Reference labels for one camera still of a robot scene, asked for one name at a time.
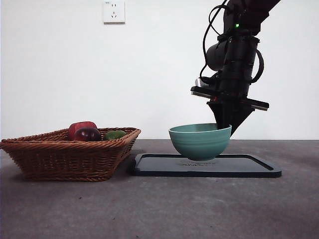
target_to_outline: electrical outlet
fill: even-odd
[[[125,23],[125,1],[105,0],[103,3],[103,22]]]

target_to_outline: bowl rim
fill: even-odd
[[[201,125],[201,124],[217,124],[217,123],[191,123],[191,124],[184,124],[184,125],[178,125],[178,126],[172,127],[168,131],[169,132],[174,132],[174,133],[203,133],[203,132],[216,132],[216,131],[222,131],[222,130],[229,130],[229,129],[232,128],[232,126],[229,125],[229,127],[227,127],[227,128],[221,128],[221,129],[215,129],[215,130],[207,130],[207,131],[196,131],[196,132],[181,132],[181,131],[173,130],[174,128],[177,128],[177,127],[183,127],[183,126],[189,126],[189,125]]]

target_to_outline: green bowl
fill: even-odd
[[[227,147],[230,134],[231,125],[217,129],[215,123],[188,124],[169,130],[175,149],[195,161],[214,159]]]

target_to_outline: green fruit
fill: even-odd
[[[117,139],[123,137],[124,135],[126,135],[126,133],[123,130],[109,131],[105,133],[103,140]]]

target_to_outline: red apple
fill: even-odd
[[[73,124],[70,125],[70,127],[69,127],[68,139],[69,139],[69,140],[74,140],[74,133],[75,133],[75,131],[78,130],[79,128],[83,128],[83,127],[93,127],[93,128],[97,128],[97,127],[96,127],[96,124],[94,124],[93,122],[90,122],[90,121],[84,121],[84,122],[73,123]]]
[[[93,127],[83,127],[79,128],[74,133],[74,140],[78,141],[100,141],[100,132]]]

